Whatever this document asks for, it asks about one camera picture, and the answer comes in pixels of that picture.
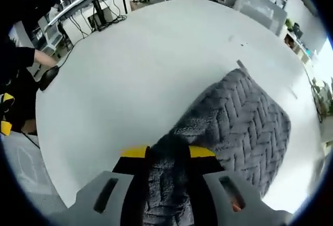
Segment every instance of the black computer mouse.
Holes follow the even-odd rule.
[[[51,84],[52,80],[58,75],[59,67],[55,66],[51,69],[48,69],[43,75],[40,80],[40,89],[41,91],[44,91],[49,84]]]

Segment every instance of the gray textured cloth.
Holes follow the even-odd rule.
[[[236,171],[263,196],[286,152],[290,120],[245,69],[235,69],[207,88],[170,134],[212,150],[225,169]],[[167,143],[156,147],[162,152],[178,147]],[[186,181],[184,170],[168,154],[155,162],[144,225],[193,225]]]

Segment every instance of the white tabletop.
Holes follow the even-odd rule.
[[[48,89],[38,91],[41,151],[64,203],[72,205],[80,188],[112,170],[121,149],[152,145],[168,133],[205,88],[238,67],[237,60],[291,119],[285,161],[265,201],[289,211],[299,206],[303,193],[293,205],[285,199],[307,190],[319,144],[302,63],[256,21],[206,0],[144,7],[91,34]]]

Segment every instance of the desk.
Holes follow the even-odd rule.
[[[107,16],[107,21],[112,21],[114,18],[116,18],[115,14],[119,14],[119,10],[115,7],[113,4],[113,0],[104,0],[99,1],[100,7]],[[119,7],[120,14],[125,15],[125,9],[123,0],[114,0],[114,3]],[[130,6],[130,0],[125,0],[126,6],[127,6],[127,12],[131,12],[131,6]],[[94,7],[93,5],[89,5],[87,8],[82,9],[82,14],[80,11],[78,11],[75,15],[73,15],[73,18],[75,21],[80,25],[83,32],[86,34],[91,34],[91,26],[88,22],[88,18],[93,15]],[[77,27],[73,24],[73,22],[70,19],[66,19],[62,26],[64,30],[66,31],[66,34],[68,35],[70,41],[74,45],[78,40],[82,38],[82,33],[77,29]]]
[[[238,67],[237,60],[290,117],[289,148],[265,202],[297,209],[320,144],[302,64],[270,30],[207,0],[144,7],[91,34],[48,89],[37,92],[41,152],[64,203],[72,205],[79,189],[111,171],[121,149],[156,143],[203,90]]]

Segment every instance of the human arm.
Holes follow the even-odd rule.
[[[35,59],[35,62],[38,62],[41,65],[45,65],[48,67],[54,67],[57,65],[57,62],[53,58],[51,58],[44,52],[41,52],[38,50],[35,50],[34,59]]]

